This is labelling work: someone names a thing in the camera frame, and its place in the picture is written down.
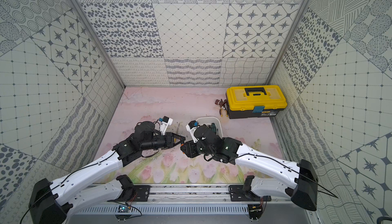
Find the green black screwdriver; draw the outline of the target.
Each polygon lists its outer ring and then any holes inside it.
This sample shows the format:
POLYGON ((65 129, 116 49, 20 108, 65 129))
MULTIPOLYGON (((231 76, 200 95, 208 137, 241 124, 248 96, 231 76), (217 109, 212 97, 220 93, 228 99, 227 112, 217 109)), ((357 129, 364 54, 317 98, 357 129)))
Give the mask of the green black screwdriver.
POLYGON ((212 123, 210 125, 210 129, 215 133, 215 135, 217 135, 218 128, 216 127, 215 123, 212 123))

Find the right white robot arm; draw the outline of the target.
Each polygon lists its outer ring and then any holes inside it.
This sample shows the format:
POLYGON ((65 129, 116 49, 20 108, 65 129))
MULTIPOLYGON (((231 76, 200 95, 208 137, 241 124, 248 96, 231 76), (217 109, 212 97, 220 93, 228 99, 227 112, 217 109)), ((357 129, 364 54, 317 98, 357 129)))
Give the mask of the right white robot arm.
POLYGON ((278 180, 278 185, 264 184, 253 177, 250 191, 257 196, 289 198, 297 206, 317 210, 318 178, 311 162, 299 163, 279 159, 259 152, 231 137, 219 137, 203 125, 189 130, 192 140, 181 145, 181 151, 189 158, 209 157, 224 164, 242 165, 278 180))

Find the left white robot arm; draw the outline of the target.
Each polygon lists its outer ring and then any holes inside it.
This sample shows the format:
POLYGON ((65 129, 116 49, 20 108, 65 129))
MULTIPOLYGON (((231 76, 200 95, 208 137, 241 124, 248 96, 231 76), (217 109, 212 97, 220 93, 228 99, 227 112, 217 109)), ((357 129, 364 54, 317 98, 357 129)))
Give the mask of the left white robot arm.
POLYGON ((62 224, 71 215, 110 202, 129 202, 137 189, 127 175, 120 175, 103 186, 92 183, 143 156, 146 150, 164 150, 185 142, 185 137, 167 132, 168 123, 157 130, 154 122, 138 123, 128 138, 116 144, 105 155, 62 178, 44 178, 33 188, 28 213, 35 224, 62 224))

